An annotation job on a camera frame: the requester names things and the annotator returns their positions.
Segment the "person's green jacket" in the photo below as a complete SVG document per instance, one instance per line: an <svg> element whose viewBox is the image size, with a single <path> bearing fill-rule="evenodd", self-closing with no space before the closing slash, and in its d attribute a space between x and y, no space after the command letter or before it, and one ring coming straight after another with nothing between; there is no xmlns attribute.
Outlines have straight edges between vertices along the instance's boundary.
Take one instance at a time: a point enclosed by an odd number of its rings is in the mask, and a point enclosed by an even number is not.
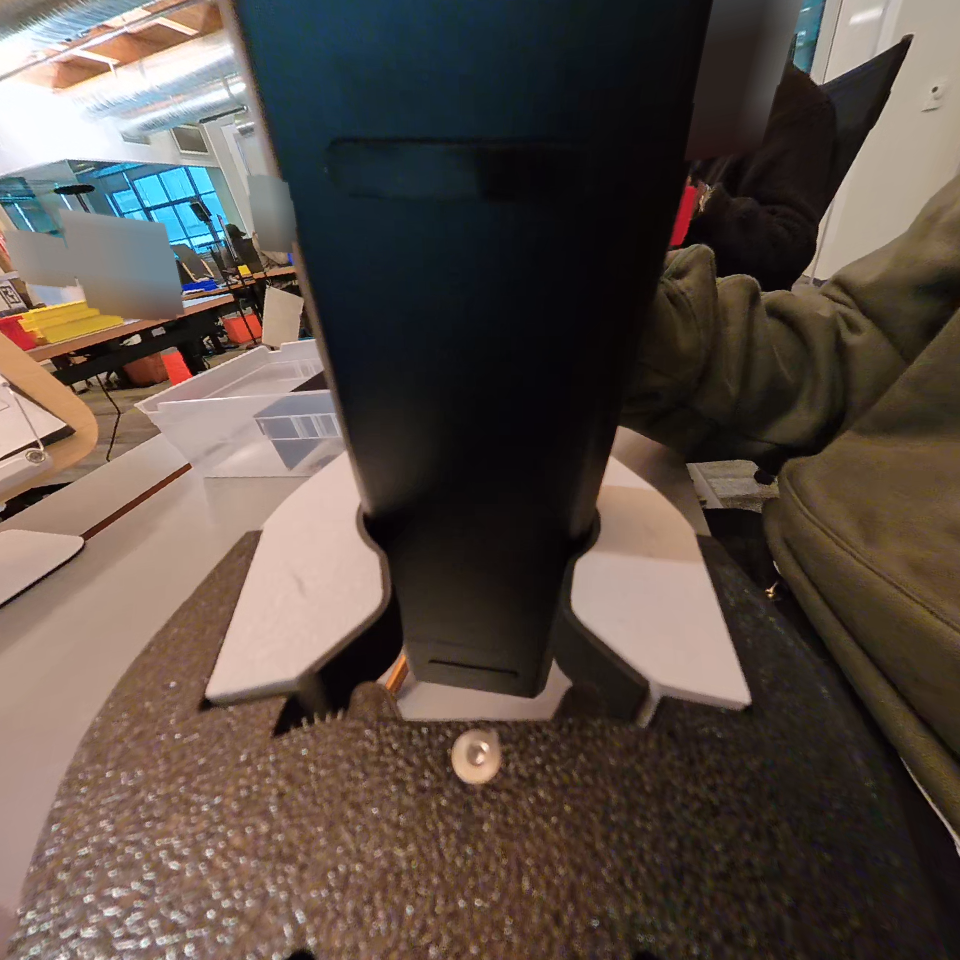
<svg viewBox="0 0 960 960"><path fill-rule="evenodd" d="M799 605L958 833L958 360L926 351L766 517Z"/></svg>

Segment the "person's right forearm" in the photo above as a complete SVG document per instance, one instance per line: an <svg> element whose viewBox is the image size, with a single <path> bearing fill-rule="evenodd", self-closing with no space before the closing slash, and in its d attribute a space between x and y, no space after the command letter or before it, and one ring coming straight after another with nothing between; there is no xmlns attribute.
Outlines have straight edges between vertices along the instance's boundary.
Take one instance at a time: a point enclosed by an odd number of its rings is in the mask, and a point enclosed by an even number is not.
<svg viewBox="0 0 960 960"><path fill-rule="evenodd" d="M821 287L762 293L714 255L668 255L618 425L688 461L823 450L884 404L910 425L958 416L959 182Z"/></svg>

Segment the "stack of yellow bins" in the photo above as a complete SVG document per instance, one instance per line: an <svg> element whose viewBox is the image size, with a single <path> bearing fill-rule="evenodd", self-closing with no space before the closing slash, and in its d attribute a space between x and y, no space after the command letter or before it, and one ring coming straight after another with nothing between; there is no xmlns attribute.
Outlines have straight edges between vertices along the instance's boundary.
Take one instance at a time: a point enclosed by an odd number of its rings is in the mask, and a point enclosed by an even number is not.
<svg viewBox="0 0 960 960"><path fill-rule="evenodd" d="M45 346L121 327L124 319L80 300L32 309L20 315L18 323L36 345Z"/></svg>

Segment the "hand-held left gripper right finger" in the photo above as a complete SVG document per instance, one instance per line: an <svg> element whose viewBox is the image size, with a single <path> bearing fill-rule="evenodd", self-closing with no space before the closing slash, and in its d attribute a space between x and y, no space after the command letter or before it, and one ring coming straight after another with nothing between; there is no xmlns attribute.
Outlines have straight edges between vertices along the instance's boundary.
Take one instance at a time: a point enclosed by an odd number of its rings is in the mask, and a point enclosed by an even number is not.
<svg viewBox="0 0 960 960"><path fill-rule="evenodd" d="M661 491L608 459L593 540L567 571L554 661L614 718L646 725L665 699L735 712L752 702L697 534Z"/></svg>

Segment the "black USB hub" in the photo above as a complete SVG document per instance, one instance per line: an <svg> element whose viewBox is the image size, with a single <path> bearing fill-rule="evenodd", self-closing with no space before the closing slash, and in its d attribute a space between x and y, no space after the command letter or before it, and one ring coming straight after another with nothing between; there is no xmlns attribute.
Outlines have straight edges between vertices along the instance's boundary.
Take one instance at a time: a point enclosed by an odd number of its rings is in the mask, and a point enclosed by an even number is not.
<svg viewBox="0 0 960 960"><path fill-rule="evenodd" d="M572 612L711 2L225 2L419 680L646 680Z"/></svg>

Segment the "white mat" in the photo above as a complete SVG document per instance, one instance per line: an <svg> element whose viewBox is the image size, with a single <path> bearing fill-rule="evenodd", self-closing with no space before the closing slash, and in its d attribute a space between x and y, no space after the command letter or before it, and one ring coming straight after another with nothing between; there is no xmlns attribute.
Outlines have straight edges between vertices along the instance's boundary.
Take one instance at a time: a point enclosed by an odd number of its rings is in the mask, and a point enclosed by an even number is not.
<svg viewBox="0 0 960 960"><path fill-rule="evenodd" d="M80 535L24 530L1 532L1 605L4 606L74 559Z"/></svg>

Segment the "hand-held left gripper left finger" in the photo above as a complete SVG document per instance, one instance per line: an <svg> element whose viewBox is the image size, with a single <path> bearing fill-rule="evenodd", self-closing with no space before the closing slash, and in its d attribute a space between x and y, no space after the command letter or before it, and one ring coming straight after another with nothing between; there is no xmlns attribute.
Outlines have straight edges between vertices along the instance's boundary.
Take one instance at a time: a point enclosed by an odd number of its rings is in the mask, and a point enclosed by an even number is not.
<svg viewBox="0 0 960 960"><path fill-rule="evenodd" d="M293 695L339 710L401 653L387 557L343 452L264 523L204 696L227 707Z"/></svg>

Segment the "wood edged table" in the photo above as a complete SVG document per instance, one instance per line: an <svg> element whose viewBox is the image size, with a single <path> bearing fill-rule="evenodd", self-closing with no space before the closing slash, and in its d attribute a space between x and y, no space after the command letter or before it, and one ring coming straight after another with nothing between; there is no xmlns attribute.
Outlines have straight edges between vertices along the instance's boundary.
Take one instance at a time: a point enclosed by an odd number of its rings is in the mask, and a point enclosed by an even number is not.
<svg viewBox="0 0 960 960"><path fill-rule="evenodd" d="M184 311L173 319L129 319L119 325L94 331L62 342L48 343L28 350L36 362L51 361L56 357L80 354L115 341L126 341L140 334L154 336L154 330L165 333L200 330L202 324L213 323L223 316L238 314L241 305L228 294L210 295L189 301Z"/></svg>

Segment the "clear plastic bin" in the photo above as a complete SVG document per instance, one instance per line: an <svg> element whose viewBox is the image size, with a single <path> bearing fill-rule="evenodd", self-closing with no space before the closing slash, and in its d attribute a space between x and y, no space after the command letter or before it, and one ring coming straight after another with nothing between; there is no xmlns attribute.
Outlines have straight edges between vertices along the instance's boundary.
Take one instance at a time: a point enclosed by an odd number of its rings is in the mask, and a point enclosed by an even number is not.
<svg viewBox="0 0 960 960"><path fill-rule="evenodd" d="M306 477L345 451L313 339L243 351L136 406L206 478Z"/></svg>

